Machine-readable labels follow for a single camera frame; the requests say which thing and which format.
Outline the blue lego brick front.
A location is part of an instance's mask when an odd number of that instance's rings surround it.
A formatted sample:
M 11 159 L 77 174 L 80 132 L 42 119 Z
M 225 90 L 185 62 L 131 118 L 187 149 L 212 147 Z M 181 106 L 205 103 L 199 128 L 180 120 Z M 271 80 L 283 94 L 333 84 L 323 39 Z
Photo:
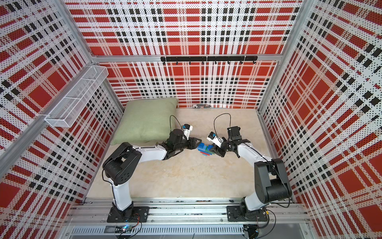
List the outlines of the blue lego brick front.
M 204 143 L 200 143 L 198 146 L 199 151 L 206 151 L 207 146 Z

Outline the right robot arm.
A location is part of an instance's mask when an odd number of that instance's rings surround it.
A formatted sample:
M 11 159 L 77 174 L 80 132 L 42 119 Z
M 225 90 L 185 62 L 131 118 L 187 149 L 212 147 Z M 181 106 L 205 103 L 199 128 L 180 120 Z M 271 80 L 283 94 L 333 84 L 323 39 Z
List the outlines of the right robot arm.
M 226 153 L 233 152 L 253 167 L 255 192 L 243 198 L 244 211 L 252 212 L 275 201 L 289 200 L 292 191 L 284 162 L 261 154 L 249 140 L 242 138 L 240 130 L 238 126 L 229 127 L 228 138 L 211 132 L 207 139 L 212 142 L 211 151 L 216 155 L 225 157 Z

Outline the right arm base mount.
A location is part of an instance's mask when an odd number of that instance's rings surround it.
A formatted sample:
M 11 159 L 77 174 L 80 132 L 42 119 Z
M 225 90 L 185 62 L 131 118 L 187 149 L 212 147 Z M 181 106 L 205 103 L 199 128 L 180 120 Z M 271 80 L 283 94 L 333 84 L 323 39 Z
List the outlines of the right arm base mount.
M 268 214 L 265 209 L 250 211 L 244 204 L 239 206 L 227 206 L 227 219 L 229 222 L 267 222 Z

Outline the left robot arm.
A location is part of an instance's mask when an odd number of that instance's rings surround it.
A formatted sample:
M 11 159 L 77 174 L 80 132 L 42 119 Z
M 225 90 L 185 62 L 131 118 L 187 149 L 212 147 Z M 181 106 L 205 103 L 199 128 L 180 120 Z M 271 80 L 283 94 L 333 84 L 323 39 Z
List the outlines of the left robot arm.
M 125 211 L 133 205 L 129 181 L 139 163 L 168 160 L 185 149 L 197 149 L 202 140 L 190 137 L 190 132 L 190 129 L 174 129 L 167 140 L 155 146 L 138 147 L 122 143 L 102 165 L 106 182 L 112 186 L 113 206 Z

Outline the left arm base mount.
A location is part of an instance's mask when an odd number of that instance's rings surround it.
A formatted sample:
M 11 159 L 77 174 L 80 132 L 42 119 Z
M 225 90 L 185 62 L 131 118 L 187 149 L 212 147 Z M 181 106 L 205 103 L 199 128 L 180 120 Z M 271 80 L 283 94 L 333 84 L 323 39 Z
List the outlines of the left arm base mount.
M 132 222 L 133 219 L 138 220 L 141 223 L 146 223 L 149 215 L 150 207 L 135 207 L 132 203 L 125 210 L 121 211 L 117 208 L 115 203 L 112 203 L 112 207 L 109 211 L 107 222 L 108 223 L 122 223 Z

